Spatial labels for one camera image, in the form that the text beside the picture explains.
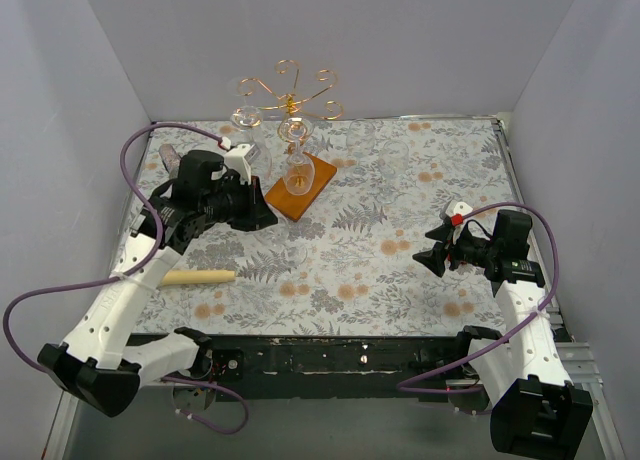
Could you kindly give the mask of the ribbed clear wine glass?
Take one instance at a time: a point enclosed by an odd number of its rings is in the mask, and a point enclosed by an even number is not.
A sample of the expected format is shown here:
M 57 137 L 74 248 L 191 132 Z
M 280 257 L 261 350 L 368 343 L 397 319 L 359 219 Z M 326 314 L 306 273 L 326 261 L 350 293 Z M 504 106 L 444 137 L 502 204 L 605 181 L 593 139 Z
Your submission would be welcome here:
M 243 142 L 252 147 L 252 153 L 248 156 L 252 174 L 262 183 L 267 183 L 272 175 L 272 156 L 267 147 L 262 126 L 241 126 L 240 130 L 243 134 Z

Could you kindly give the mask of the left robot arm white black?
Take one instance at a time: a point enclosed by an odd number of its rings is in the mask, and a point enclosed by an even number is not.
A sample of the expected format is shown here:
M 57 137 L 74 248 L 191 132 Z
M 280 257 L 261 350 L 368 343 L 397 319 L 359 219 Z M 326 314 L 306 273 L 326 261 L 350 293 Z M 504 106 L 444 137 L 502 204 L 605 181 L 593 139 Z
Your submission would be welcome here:
M 66 392 L 114 417 L 139 389 L 183 372 L 205 378 L 213 366 L 211 338 L 180 327 L 138 347 L 127 342 L 137 318 L 192 240 L 216 224 L 253 232 L 277 223 L 251 166 L 255 146 L 220 155 L 191 150 L 175 178 L 157 187 L 127 238 L 112 283 L 58 345 L 42 347 L 37 361 Z

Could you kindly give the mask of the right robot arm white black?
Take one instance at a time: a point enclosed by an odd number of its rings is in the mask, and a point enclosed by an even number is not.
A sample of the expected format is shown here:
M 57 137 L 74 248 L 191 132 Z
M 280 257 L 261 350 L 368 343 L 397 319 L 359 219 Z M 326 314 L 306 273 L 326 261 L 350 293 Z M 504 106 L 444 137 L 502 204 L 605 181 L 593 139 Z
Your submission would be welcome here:
M 414 254 L 441 277 L 460 266 L 482 269 L 505 321 L 505 334 L 465 328 L 452 367 L 478 375 L 489 398 L 490 437 L 495 450 L 533 459 L 572 459 L 589 424 L 593 402 L 576 387 L 558 354 L 547 307 L 557 285 L 547 284 L 530 259 L 528 237 L 538 213 L 521 204 L 496 205 L 492 232 L 470 231 L 476 212 L 457 202 L 427 232 L 431 249 Z

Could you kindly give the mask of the round clear wine glass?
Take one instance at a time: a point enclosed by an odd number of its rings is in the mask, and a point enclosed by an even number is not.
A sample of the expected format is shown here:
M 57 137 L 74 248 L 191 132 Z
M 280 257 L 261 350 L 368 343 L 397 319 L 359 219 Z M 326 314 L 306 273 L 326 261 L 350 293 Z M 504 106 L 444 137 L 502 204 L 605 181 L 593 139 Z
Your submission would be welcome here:
M 242 101 L 242 104 L 232 112 L 231 122 L 244 130 L 260 126 L 263 121 L 262 111 L 259 107 L 249 104 L 256 90 L 255 82 L 245 77 L 235 77 L 228 82 L 227 87 L 232 96 Z

